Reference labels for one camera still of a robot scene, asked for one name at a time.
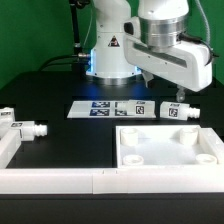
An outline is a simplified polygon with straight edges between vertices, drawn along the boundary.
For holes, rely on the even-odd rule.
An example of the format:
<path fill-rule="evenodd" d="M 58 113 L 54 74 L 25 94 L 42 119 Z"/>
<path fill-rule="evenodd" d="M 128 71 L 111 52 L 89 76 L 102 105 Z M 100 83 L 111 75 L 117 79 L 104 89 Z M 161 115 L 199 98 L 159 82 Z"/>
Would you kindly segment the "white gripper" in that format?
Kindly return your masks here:
<path fill-rule="evenodd" d="M 126 60 L 141 69 L 147 88 L 154 75 L 179 85 L 178 102 L 185 100 L 185 88 L 198 92 L 212 82 L 212 51 L 185 33 L 184 21 L 132 17 L 123 25 Z"/>

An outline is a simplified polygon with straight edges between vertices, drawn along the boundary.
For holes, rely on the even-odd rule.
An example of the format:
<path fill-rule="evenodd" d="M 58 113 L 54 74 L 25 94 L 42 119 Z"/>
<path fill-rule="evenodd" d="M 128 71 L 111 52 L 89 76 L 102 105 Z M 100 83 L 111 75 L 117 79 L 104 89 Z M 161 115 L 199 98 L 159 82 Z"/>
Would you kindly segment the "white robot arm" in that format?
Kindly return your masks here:
<path fill-rule="evenodd" d="M 187 0 L 139 0 L 131 15 L 127 0 L 93 0 L 96 45 L 86 75 L 106 85 L 122 85 L 142 76 L 158 76 L 184 91 L 198 92 L 212 82 L 210 46 L 186 34 Z"/>

